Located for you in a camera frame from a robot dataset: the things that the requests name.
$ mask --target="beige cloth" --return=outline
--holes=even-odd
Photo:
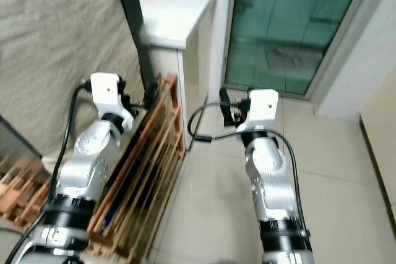
[[[72,92],[92,72],[121,75],[142,99],[120,0],[0,0],[0,114],[41,154],[59,151]],[[91,95],[81,98],[70,145],[97,118]]]

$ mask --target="wooden crate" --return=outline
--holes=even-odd
[[[174,75],[162,80],[153,108],[113,171],[89,224],[85,252],[124,263],[148,257],[185,152],[176,82]],[[35,183],[42,170],[23,159],[1,178],[3,217],[25,228],[35,220],[50,183],[49,176]]]

